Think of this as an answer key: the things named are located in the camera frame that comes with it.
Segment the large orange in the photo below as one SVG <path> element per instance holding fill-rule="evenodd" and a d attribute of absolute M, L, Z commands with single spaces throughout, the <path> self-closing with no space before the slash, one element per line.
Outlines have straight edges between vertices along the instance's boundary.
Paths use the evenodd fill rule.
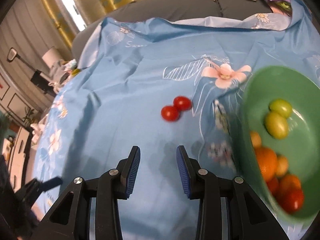
<path fill-rule="evenodd" d="M 277 155 L 268 147 L 258 147 L 254 151 L 261 175 L 265 182 L 269 182 L 276 174 L 278 165 Z"/>

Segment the red cherry tomato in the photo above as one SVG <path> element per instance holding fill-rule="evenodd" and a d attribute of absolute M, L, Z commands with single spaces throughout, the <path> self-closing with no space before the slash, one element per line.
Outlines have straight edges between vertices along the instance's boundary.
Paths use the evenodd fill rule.
<path fill-rule="evenodd" d="M 192 101 L 185 96 L 177 96 L 173 104 L 179 111 L 188 111 L 192 108 Z"/>
<path fill-rule="evenodd" d="M 173 105 L 167 105 L 161 109 L 161 116 L 165 121 L 177 121 L 180 117 L 180 111 Z"/>

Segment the yellow-green fruit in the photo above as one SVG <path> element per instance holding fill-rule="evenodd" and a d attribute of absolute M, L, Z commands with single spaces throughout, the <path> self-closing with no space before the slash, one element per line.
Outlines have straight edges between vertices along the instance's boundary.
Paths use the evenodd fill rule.
<path fill-rule="evenodd" d="M 288 136 L 289 125 L 287 120 L 277 112 L 269 112 L 264 118 L 264 125 L 268 133 L 275 139 L 280 140 Z"/>

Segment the green plastic bowl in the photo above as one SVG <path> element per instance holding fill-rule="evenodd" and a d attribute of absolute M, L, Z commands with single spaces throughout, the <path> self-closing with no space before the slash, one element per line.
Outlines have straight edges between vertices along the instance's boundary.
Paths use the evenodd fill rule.
<path fill-rule="evenodd" d="M 244 89 L 240 131 L 236 133 L 236 161 L 245 180 L 273 214 L 286 223 L 309 225 L 319 212 L 319 87 L 300 72 L 268 66 L 255 72 Z M 268 134 L 264 118 L 268 105 L 283 99 L 292 106 L 289 134 L 278 140 Z M 303 207 L 289 215 L 276 202 L 261 175 L 250 140 L 257 131 L 264 146 L 287 157 L 289 172 L 297 175 L 304 192 Z"/>

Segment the green tomato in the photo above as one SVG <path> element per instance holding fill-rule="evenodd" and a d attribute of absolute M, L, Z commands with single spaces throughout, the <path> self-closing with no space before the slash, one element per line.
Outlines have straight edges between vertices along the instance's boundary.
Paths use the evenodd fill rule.
<path fill-rule="evenodd" d="M 292 113 L 292 106 L 289 102 L 283 99 L 275 99 L 269 103 L 269 110 L 277 112 L 284 118 L 288 118 Z"/>

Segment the small orange fruit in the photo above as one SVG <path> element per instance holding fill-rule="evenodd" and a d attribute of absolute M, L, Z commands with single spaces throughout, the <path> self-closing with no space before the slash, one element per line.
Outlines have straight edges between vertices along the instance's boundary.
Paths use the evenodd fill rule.
<path fill-rule="evenodd" d="M 289 161 L 287 157 L 284 155 L 277 155 L 277 169 L 276 169 L 276 176 L 278 178 L 281 178 L 287 174 L 287 171 L 289 169 Z"/>

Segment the small red tomato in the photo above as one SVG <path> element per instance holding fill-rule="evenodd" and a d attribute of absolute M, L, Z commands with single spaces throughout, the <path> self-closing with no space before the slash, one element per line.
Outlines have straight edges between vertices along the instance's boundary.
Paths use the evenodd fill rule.
<path fill-rule="evenodd" d="M 279 205 L 289 214 L 299 211 L 303 204 L 304 193 L 302 189 L 291 189 L 279 199 Z"/>

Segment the light blue floral cloth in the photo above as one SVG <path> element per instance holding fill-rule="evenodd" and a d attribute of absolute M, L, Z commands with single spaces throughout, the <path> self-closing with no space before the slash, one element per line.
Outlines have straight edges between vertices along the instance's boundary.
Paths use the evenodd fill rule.
<path fill-rule="evenodd" d="M 40 195 L 39 210 L 47 213 L 74 178 L 97 178 L 139 146 L 133 195 L 119 203 L 124 238 L 194 239 L 199 205 L 183 193 L 176 148 L 231 179 L 240 173 L 235 135 L 249 78 L 276 65 L 319 83 L 319 33 L 302 1 L 291 8 L 291 16 L 244 20 L 102 20 L 48 114 L 33 174 L 63 184 Z M 165 121 L 161 109 L 177 96 L 192 108 Z"/>

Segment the white table lamp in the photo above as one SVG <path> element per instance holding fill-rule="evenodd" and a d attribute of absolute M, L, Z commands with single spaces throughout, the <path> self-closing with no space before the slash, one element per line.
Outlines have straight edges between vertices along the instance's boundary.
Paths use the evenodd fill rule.
<path fill-rule="evenodd" d="M 50 48 L 43 56 L 42 60 L 44 63 L 49 67 L 52 68 L 53 64 L 62 60 L 63 57 L 61 56 L 60 52 L 55 48 Z"/>

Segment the grey sofa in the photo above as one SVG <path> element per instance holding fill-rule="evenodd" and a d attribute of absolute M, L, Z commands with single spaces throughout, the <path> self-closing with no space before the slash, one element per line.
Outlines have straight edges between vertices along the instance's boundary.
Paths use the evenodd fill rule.
<path fill-rule="evenodd" d="M 129 3 L 106 16 L 120 22 L 159 17 L 171 22 L 208 16 L 244 20 L 257 13 L 271 13 L 264 0 L 143 0 Z"/>

